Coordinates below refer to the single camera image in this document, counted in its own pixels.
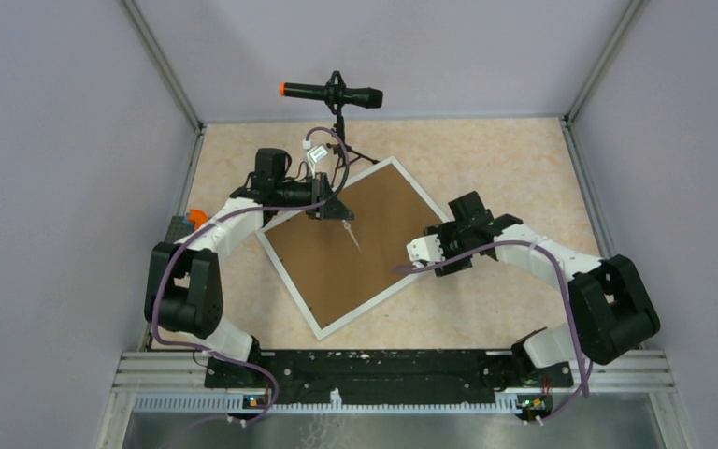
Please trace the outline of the silver screwdriver tool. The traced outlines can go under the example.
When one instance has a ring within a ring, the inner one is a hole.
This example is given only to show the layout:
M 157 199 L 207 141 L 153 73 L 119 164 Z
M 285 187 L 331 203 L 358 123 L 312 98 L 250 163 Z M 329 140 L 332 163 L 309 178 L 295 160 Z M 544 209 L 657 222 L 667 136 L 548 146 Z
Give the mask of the silver screwdriver tool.
M 361 252 L 362 252 L 361 245 L 360 245 L 360 243 L 358 242 L 358 239 L 357 239 L 357 237 L 355 236 L 355 234 L 354 234 L 354 232 L 353 232 L 353 230 L 352 230 L 352 225 L 351 225 L 351 223 L 350 223 L 349 221 L 343 220 L 343 221 L 342 221 L 342 224 L 343 224 L 344 230 L 348 233 L 348 235 L 349 235 L 349 237 L 350 237 L 350 239 L 351 239 L 353 245 L 355 246 L 355 248 L 357 249 L 357 251 L 358 251 L 359 253 L 361 253 Z

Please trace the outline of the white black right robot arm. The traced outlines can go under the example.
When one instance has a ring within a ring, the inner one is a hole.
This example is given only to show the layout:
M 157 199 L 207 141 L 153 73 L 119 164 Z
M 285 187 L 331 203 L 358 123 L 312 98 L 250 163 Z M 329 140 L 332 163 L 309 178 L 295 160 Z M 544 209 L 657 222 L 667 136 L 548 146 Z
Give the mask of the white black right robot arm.
M 635 263 L 571 250 L 520 218 L 487 209 L 478 193 L 449 204 L 452 220 L 428 226 L 407 244 L 416 268 L 439 277 L 471 268 L 477 254 L 520 268 L 558 290 L 568 306 L 564 324 L 537 330 L 515 343 L 513 378 L 535 385 L 549 367 L 583 355 L 607 365 L 661 329 L 661 321 Z

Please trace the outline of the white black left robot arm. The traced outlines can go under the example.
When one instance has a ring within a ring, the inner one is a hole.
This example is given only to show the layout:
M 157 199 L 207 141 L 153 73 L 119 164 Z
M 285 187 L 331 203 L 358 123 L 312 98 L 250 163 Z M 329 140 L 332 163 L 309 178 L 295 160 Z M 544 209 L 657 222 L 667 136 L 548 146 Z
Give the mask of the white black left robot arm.
M 323 173 L 288 178 L 291 156 L 261 148 L 246 185 L 216 216 L 192 234 L 160 242 L 151 251 L 144 314 L 154 328 L 184 335 L 202 351 L 229 358 L 227 375 L 240 386 L 256 384 L 262 361 L 251 354 L 253 337 L 223 315 L 220 266 L 240 243 L 281 211 L 303 211 L 314 220 L 351 220 L 353 212 Z

